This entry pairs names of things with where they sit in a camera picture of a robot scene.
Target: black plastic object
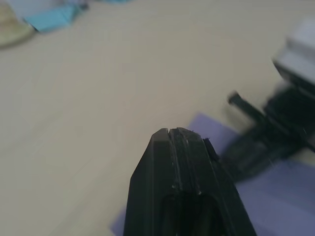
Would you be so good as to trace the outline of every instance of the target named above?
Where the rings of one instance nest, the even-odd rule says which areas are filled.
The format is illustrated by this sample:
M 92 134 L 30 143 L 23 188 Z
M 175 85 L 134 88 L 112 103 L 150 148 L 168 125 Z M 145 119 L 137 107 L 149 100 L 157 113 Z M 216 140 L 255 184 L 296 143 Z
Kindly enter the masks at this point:
M 270 99 L 264 107 L 265 115 L 237 93 L 228 101 L 256 121 L 220 158 L 235 182 L 261 173 L 302 148 L 315 150 L 315 100 L 297 87 Z
M 155 133 L 129 187 L 124 236 L 255 236 L 209 140 L 183 128 Z

